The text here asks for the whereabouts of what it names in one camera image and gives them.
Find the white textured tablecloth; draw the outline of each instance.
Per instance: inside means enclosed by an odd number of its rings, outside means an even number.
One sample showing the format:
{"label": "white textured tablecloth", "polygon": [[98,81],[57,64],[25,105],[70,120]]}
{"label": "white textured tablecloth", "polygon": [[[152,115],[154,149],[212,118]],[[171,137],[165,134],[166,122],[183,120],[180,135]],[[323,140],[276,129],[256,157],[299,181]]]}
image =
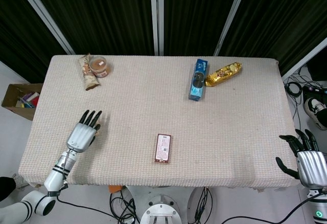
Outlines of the white textured tablecloth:
{"label": "white textured tablecloth", "polygon": [[[296,169],[294,134],[277,61],[202,57],[213,72],[241,62],[242,71],[199,102],[188,99],[198,57],[105,56],[113,71],[85,91],[79,56],[54,56],[19,173],[42,183],[66,149],[85,110],[103,110],[100,135],[79,155],[68,182],[99,185],[284,187]],[[155,163],[157,134],[172,135],[169,164]]]}

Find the food wrapper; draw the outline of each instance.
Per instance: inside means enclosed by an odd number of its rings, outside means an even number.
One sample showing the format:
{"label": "food wrapper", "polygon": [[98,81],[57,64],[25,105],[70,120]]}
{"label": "food wrapper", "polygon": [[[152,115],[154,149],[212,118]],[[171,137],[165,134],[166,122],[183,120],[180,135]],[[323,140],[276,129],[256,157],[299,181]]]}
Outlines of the food wrapper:
{"label": "food wrapper", "polygon": [[209,74],[205,78],[205,85],[206,86],[216,86],[225,80],[230,79],[234,75],[240,72],[242,64],[239,62],[232,63],[227,65],[223,68],[218,69],[212,74]]}
{"label": "food wrapper", "polygon": [[99,82],[97,81],[97,78],[91,71],[89,62],[90,62],[90,53],[85,55],[84,57],[81,57],[80,59],[78,59],[78,63],[80,64],[83,75],[84,75],[84,89],[85,90],[90,90],[90,89],[93,89],[94,87],[100,85]]}

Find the blue biscuit box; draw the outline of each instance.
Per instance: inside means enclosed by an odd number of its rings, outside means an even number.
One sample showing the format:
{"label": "blue biscuit box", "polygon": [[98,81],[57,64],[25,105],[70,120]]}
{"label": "blue biscuit box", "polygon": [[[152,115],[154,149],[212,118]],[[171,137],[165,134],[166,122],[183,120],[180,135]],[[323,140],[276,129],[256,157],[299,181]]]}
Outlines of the blue biscuit box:
{"label": "blue biscuit box", "polygon": [[190,87],[189,99],[194,101],[200,100],[203,92],[207,66],[207,61],[204,61],[202,59],[198,59],[196,61],[192,83]]}

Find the white shoe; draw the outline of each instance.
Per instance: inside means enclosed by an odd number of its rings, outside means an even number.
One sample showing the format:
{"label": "white shoe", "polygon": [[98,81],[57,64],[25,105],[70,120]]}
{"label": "white shoe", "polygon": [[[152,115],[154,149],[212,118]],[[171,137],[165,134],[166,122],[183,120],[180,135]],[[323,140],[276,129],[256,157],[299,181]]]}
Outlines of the white shoe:
{"label": "white shoe", "polygon": [[324,109],[327,109],[326,105],[317,99],[309,98],[306,100],[305,112],[315,121],[315,124],[319,129],[326,131],[327,127],[323,126],[317,118],[317,114]]}
{"label": "white shoe", "polygon": [[16,183],[17,190],[21,190],[24,187],[29,185],[29,183],[27,181],[25,181],[24,178],[18,174],[13,174],[12,178],[14,179],[14,181]]}

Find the open cardboard box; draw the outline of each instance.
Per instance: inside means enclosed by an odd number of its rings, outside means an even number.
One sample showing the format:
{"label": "open cardboard box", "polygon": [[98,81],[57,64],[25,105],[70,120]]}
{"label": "open cardboard box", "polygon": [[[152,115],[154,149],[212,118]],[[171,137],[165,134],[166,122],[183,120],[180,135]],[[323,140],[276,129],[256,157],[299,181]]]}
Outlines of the open cardboard box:
{"label": "open cardboard box", "polygon": [[24,117],[33,120],[36,108],[17,108],[18,97],[32,92],[41,94],[43,84],[10,84],[7,88],[6,95],[1,106]]}

